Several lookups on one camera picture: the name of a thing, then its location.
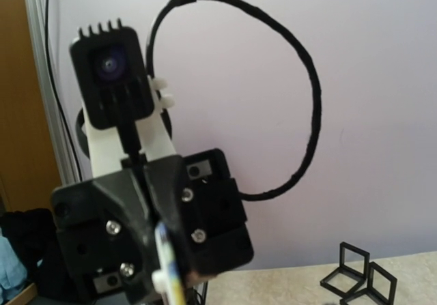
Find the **starry night round brooch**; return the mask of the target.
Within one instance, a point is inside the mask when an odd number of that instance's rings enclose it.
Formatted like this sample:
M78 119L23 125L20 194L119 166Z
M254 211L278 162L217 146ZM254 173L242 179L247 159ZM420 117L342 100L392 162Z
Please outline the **starry night round brooch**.
M163 297L164 304L184 305L184 285L175 251L163 222L157 224L154 234L159 262L159 268L152 272L155 291Z

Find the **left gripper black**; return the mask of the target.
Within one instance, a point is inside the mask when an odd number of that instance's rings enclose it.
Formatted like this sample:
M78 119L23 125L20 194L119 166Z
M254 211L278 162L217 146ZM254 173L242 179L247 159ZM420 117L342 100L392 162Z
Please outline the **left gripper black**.
M160 299L152 282L159 222L185 287L253 259L237 183L219 149L58 188L51 201L61 253L81 300L116 293L130 304Z

